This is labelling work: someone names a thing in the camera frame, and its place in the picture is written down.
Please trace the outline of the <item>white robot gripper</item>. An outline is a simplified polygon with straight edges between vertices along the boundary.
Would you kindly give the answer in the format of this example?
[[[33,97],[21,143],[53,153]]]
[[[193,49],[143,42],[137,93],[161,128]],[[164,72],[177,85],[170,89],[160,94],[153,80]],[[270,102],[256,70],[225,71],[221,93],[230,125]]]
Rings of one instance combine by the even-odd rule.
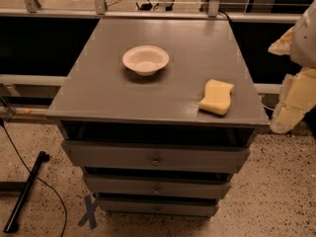
[[[282,81],[270,128],[275,133],[287,133],[316,106],[316,69],[312,69],[316,67],[316,0],[268,52],[290,55],[293,62],[310,67],[296,75],[286,74]]]

